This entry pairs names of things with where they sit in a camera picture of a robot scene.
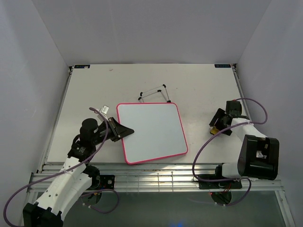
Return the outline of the yellow bone-shaped eraser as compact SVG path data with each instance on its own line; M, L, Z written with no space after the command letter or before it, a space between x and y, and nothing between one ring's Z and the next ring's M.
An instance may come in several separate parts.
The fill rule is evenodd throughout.
M219 132L220 130L219 129L217 129L215 126L214 127L212 127L211 128L211 130L210 130L210 134L212 134L212 135L216 135L218 132Z

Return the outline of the pink framed whiteboard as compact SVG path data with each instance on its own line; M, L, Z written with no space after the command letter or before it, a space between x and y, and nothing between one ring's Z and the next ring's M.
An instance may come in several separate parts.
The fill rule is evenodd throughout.
M120 103L116 112L119 123L134 130L122 139L127 164L187 154L187 140L175 103Z

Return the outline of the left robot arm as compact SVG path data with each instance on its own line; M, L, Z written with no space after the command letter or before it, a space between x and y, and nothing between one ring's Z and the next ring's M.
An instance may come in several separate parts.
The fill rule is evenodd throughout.
M101 124L93 118L84 120L79 134L59 172L35 203L23 209L26 227L61 227L74 203L87 189L100 188L100 171L89 164L106 140L117 142L134 133L113 117Z

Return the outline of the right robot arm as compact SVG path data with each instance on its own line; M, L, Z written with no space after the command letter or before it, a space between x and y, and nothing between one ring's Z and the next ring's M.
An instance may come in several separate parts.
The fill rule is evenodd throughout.
M230 136L236 134L242 142L238 160L222 163L215 169L214 183L226 187L231 179L252 177L275 180L278 174L279 141L267 137L242 115L242 105L238 100L226 102L225 110L219 108L209 123L210 134L219 132Z

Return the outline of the aluminium frame rail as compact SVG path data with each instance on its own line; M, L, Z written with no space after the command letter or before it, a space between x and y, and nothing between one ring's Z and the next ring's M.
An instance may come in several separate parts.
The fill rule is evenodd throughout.
M101 175L114 175L117 192L197 192L198 183L192 175L192 165L182 164L99 164L95 165ZM217 164L197 164L195 173L214 174ZM31 175L30 182L51 176L60 170L60 165L45 165L39 173ZM279 177L274 181L252 179L250 191L282 191ZM29 192L44 192L52 179L29 187Z

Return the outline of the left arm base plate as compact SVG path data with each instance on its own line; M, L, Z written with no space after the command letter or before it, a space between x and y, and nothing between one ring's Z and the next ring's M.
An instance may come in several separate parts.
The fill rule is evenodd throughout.
M115 175L99 175L96 177L96 189L114 189Z

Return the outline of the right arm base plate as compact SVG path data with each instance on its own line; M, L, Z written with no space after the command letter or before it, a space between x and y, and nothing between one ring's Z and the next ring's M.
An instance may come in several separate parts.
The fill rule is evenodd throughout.
M210 182L210 180L226 179L220 175L215 174L200 174L198 177L206 179L207 181L200 181L196 177L193 177L193 181L198 182L198 188L200 190L206 189L241 189L242 184L239 181L233 181L229 179L227 181L215 181Z

